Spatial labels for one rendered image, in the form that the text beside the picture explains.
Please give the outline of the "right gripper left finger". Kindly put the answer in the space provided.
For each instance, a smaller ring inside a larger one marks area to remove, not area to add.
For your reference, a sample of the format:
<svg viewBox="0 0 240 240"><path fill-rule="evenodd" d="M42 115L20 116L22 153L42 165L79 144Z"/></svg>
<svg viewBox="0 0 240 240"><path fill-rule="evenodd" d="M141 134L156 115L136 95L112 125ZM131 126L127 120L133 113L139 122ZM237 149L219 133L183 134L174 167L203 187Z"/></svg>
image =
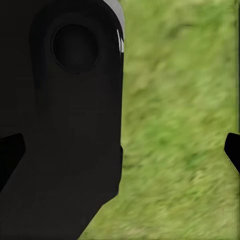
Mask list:
<svg viewBox="0 0 240 240"><path fill-rule="evenodd" d="M0 193L26 152L23 134L0 138Z"/></svg>

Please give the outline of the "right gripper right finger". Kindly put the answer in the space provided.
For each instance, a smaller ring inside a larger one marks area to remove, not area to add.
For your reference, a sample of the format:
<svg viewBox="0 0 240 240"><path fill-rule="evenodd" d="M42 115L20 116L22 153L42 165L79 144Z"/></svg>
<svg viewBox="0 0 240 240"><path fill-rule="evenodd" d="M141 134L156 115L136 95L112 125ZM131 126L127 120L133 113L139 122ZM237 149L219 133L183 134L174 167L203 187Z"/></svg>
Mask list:
<svg viewBox="0 0 240 240"><path fill-rule="evenodd" d="M240 173L240 135L235 133L228 133L224 151Z"/></svg>

